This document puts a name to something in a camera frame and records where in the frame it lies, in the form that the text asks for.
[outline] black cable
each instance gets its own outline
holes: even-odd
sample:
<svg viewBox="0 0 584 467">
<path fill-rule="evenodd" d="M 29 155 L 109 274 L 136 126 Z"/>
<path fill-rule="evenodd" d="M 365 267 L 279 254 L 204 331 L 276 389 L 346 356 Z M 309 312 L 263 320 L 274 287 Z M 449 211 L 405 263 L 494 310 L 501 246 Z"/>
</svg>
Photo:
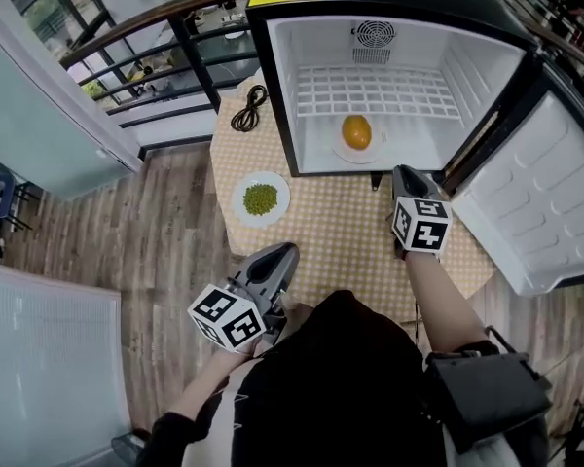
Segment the black cable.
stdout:
<svg viewBox="0 0 584 467">
<path fill-rule="evenodd" d="M 260 123 L 260 115 L 257 108 L 268 98 L 266 89 L 261 85 L 253 87 L 246 96 L 246 107 L 232 118 L 232 128 L 235 131 L 246 133 Z"/>
</svg>

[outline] open fridge door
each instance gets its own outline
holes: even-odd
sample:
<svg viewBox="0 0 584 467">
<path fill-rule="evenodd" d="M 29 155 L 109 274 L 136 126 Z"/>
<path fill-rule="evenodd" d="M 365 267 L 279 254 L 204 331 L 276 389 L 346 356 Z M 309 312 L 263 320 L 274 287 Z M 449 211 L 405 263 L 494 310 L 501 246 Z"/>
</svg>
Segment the open fridge door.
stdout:
<svg viewBox="0 0 584 467">
<path fill-rule="evenodd" d="M 584 99 L 546 65 L 524 102 L 453 210 L 515 292 L 534 295 L 584 280 Z"/>
</svg>

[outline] white plate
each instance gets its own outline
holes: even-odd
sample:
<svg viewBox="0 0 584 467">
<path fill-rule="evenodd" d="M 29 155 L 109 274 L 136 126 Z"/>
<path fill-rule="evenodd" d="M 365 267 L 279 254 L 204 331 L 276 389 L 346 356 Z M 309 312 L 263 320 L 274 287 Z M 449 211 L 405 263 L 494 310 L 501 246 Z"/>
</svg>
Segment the white plate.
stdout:
<svg viewBox="0 0 584 467">
<path fill-rule="evenodd" d="M 246 212 L 244 193 L 254 185 L 272 185 L 276 188 L 276 205 L 271 211 L 261 216 Z M 232 194 L 232 209 L 243 225 L 254 229 L 265 229 L 281 218 L 290 205 L 290 188 L 280 175 L 272 171 L 256 171 L 242 178 Z"/>
<path fill-rule="evenodd" d="M 376 161 L 387 143 L 386 137 L 382 133 L 372 133 L 370 145 L 363 151 L 358 151 L 349 147 L 344 141 L 341 131 L 335 131 L 331 139 L 331 147 L 344 161 L 353 162 L 355 164 L 368 164 Z"/>
</svg>

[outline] table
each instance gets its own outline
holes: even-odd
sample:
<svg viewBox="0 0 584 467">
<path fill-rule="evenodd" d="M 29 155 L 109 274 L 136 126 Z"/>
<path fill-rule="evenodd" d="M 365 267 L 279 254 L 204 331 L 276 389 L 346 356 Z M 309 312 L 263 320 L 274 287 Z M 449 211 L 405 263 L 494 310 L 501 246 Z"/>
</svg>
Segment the table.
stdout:
<svg viewBox="0 0 584 467">
<path fill-rule="evenodd" d="M 249 78 L 237 97 L 223 97 L 210 147 L 214 185 L 231 249 L 248 255 L 289 240 L 301 251 L 290 286 L 291 296 L 317 305 L 337 289 L 350 289 L 364 305 L 396 322 L 415 320 L 415 302 L 404 262 L 394 258 L 391 182 L 374 192 L 368 175 L 292 178 L 270 102 L 260 107 L 260 124 L 250 133 L 230 127 L 245 105 Z M 258 170 L 280 174 L 290 187 L 290 207 L 264 230 L 244 226 L 231 206 L 238 180 Z M 459 219 L 455 218 L 442 263 L 458 290 L 468 298 L 493 275 L 495 266 Z"/>
</svg>

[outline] chair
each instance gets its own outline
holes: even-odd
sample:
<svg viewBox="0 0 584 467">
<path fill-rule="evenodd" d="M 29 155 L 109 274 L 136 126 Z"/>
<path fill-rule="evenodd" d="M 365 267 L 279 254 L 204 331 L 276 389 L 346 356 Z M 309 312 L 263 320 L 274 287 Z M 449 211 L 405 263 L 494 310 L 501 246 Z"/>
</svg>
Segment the chair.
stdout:
<svg viewBox="0 0 584 467">
<path fill-rule="evenodd" d="M 13 224 L 18 229 L 29 229 L 32 230 L 28 225 L 26 225 L 17 216 L 11 213 L 11 208 L 13 207 L 13 199 L 16 195 L 16 177 L 13 175 L 9 168 L 4 164 L 0 163 L 0 183 L 4 184 L 4 189 L 2 190 L 2 197 L 0 198 L 0 219 L 7 220 L 9 223 Z"/>
</svg>

